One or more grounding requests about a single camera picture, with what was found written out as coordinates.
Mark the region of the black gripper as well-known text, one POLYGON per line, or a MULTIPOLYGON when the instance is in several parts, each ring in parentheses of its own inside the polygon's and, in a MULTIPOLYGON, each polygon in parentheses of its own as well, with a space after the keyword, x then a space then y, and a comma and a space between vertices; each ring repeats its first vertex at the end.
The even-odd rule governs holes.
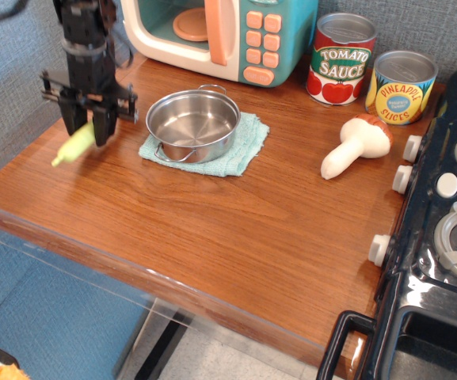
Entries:
POLYGON ((94 138, 104 146, 116 128, 117 118, 137 121, 133 88, 116 80, 116 69, 132 64, 118 63, 115 42, 105 37, 100 44, 77 44, 65 38, 61 45, 67 56, 66 70, 44 70, 42 96, 59 105, 67 133, 72 136, 87 123, 87 112, 93 112, 94 138))

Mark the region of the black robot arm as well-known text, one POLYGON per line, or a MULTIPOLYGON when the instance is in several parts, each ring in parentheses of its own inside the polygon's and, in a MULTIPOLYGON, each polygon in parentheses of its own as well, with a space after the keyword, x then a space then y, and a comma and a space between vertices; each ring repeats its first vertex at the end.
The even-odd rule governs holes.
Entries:
POLYGON ((95 143, 104 146, 116 130, 118 119, 136 121, 138 99, 131 86, 116 80, 116 22, 113 1, 55 1, 63 27, 61 40, 67 70, 45 70, 41 74, 44 98, 59 105, 69 135, 93 116, 95 143))

